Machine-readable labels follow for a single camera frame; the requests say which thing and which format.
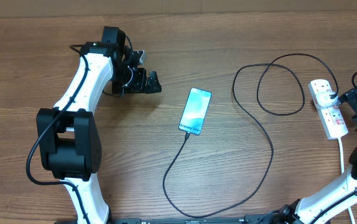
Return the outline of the blue Samsung Galaxy smartphone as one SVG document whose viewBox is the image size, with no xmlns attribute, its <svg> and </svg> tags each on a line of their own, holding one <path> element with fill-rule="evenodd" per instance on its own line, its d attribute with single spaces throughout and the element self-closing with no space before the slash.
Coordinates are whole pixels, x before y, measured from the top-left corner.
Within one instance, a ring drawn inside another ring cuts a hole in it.
<svg viewBox="0 0 357 224">
<path fill-rule="evenodd" d="M 200 135 L 208 107 L 211 92 L 198 88 L 191 88 L 188 95 L 178 128 L 190 134 Z"/>
</svg>

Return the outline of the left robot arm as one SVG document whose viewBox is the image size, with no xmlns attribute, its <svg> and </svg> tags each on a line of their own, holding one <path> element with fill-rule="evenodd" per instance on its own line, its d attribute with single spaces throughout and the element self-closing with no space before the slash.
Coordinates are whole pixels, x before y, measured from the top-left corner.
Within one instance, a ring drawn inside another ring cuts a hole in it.
<svg viewBox="0 0 357 224">
<path fill-rule="evenodd" d="M 111 96 L 159 93 L 162 87 L 156 72 L 142 67 L 145 51 L 133 50 L 118 27 L 106 26 L 100 41 L 71 48 L 80 56 L 78 70 L 53 108 L 37 113 L 38 138 L 25 171 L 37 185 L 65 186 L 77 212 L 75 223 L 112 223 L 98 182 L 102 147 L 95 109 L 108 83 Z"/>
</svg>

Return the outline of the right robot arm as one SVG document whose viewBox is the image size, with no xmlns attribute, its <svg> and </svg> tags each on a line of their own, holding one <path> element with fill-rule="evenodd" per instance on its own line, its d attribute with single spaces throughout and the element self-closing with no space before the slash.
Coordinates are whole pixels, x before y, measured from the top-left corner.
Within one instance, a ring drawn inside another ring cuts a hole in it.
<svg viewBox="0 0 357 224">
<path fill-rule="evenodd" d="M 357 119 L 357 87 L 340 97 L 355 111 Z M 283 206 L 269 223 L 327 223 L 331 218 L 357 203 L 357 147 L 349 158 L 350 166 L 337 179 L 319 192 L 291 205 Z"/>
</svg>

